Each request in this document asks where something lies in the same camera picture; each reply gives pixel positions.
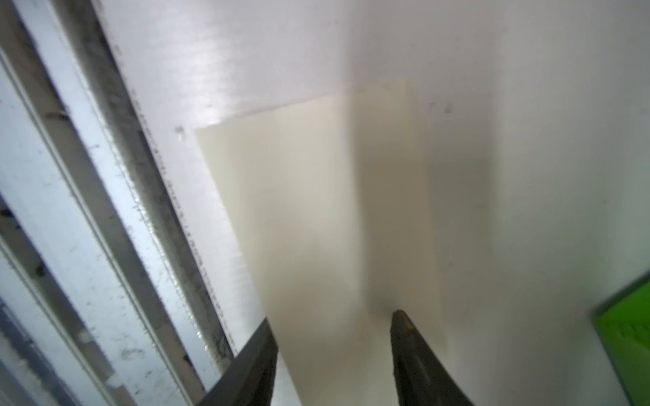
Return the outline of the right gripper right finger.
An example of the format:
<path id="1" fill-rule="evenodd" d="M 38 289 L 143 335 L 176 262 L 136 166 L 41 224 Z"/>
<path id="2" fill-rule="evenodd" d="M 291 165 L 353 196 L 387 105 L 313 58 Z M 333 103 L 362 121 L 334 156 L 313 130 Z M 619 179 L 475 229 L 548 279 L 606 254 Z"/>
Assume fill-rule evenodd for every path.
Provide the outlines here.
<path id="1" fill-rule="evenodd" d="M 472 406 L 402 310 L 392 315 L 390 343 L 400 406 Z"/>

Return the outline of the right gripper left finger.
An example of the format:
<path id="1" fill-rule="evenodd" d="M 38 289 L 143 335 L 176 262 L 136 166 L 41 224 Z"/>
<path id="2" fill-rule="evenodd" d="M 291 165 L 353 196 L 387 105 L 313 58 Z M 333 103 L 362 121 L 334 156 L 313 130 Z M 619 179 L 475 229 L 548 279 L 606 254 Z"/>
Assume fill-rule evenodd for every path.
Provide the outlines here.
<path id="1" fill-rule="evenodd" d="M 269 406 L 274 394 L 279 348 L 264 319 L 200 406 Z"/>

